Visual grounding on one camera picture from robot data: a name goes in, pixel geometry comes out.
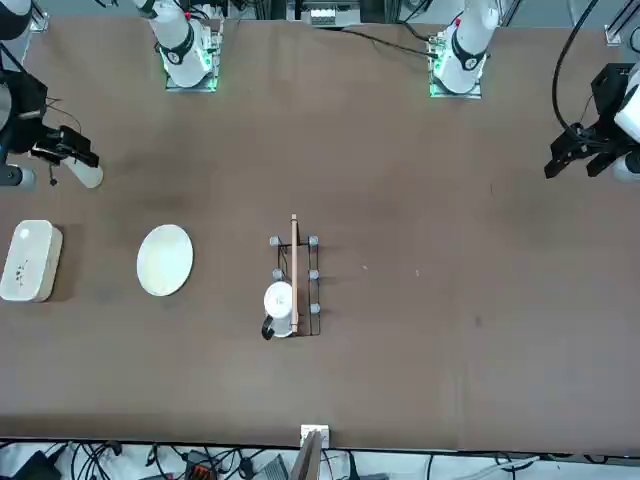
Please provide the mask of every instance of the mug handle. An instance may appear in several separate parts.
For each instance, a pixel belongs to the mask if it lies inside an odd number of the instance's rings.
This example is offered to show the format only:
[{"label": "mug handle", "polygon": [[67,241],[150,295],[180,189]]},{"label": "mug handle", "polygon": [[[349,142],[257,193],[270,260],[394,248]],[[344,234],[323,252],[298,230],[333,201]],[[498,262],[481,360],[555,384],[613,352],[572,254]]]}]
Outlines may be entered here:
[{"label": "mug handle", "polygon": [[273,324],[273,317],[271,315],[267,315],[267,318],[264,319],[262,323],[262,338],[265,340],[271,340],[273,338],[273,334],[275,331],[271,328]]}]

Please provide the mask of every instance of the table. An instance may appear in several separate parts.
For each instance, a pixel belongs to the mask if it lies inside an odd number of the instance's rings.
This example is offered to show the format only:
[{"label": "table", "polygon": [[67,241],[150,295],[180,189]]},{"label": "table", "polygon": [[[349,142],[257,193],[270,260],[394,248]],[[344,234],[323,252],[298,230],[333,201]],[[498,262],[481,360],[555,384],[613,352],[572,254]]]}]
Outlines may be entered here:
[{"label": "table", "polygon": [[[27,68],[106,176],[51,188],[39,165],[37,192],[2,192],[1,242],[42,218],[65,243],[51,301],[0,305],[0,433],[295,445],[325,423],[334,446],[637,451],[640,190],[542,171],[567,36],[501,29],[484,99],[431,100],[422,58],[241,21],[203,96],[164,92],[144,21],[54,18]],[[616,54],[578,36],[568,119]],[[268,238],[292,213],[320,238],[323,331],[266,342]],[[135,259],[163,223],[195,264],[160,299]]]}]

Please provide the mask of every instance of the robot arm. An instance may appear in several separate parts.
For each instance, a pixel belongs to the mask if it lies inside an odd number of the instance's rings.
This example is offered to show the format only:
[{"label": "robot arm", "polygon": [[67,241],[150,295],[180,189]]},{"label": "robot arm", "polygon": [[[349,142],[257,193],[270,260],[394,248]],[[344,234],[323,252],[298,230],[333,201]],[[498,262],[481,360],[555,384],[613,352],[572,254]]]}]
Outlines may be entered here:
[{"label": "robot arm", "polygon": [[86,186],[95,187],[102,180],[102,170],[91,142],[69,127],[53,129],[43,124],[46,85],[30,75],[1,42],[19,37],[28,28],[31,9],[31,0],[0,0],[0,53],[18,68],[0,68],[0,186],[33,185],[33,171],[7,164],[9,153],[30,152],[50,165],[65,163]]},{"label": "robot arm", "polygon": [[575,160],[592,158],[587,174],[596,177],[613,165],[621,180],[640,179],[640,63],[610,63],[591,82],[598,120],[571,125],[551,144],[544,168],[553,178]]},{"label": "robot arm", "polygon": [[0,40],[22,35],[31,21],[31,0],[0,0]]},{"label": "robot arm", "polygon": [[188,88],[212,72],[213,66],[204,61],[209,48],[206,38],[211,33],[198,20],[187,20],[176,1],[133,0],[133,3],[149,21],[167,74],[176,85]]},{"label": "robot arm", "polygon": [[500,14],[495,0],[467,0],[444,32],[446,48],[435,77],[454,94],[465,94],[482,76],[486,52]]}]

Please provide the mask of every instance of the white mug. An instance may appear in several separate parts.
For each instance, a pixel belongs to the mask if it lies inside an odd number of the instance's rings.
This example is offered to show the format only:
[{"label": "white mug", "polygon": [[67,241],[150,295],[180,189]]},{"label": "white mug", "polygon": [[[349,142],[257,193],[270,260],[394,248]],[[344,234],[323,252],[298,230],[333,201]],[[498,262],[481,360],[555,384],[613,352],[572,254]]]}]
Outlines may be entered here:
[{"label": "white mug", "polygon": [[287,282],[275,282],[264,294],[264,309],[267,318],[262,324],[262,337],[285,338],[293,333],[291,310],[293,309],[293,289]]}]

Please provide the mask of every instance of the white plate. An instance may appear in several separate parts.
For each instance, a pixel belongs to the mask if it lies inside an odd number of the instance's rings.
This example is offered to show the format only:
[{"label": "white plate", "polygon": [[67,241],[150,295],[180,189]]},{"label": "white plate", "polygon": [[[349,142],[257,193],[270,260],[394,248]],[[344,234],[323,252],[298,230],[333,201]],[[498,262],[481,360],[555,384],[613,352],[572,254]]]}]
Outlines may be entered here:
[{"label": "white plate", "polygon": [[154,228],[138,251],[138,280],[151,295],[164,297],[177,291],[189,278],[193,245],[177,225]]}]

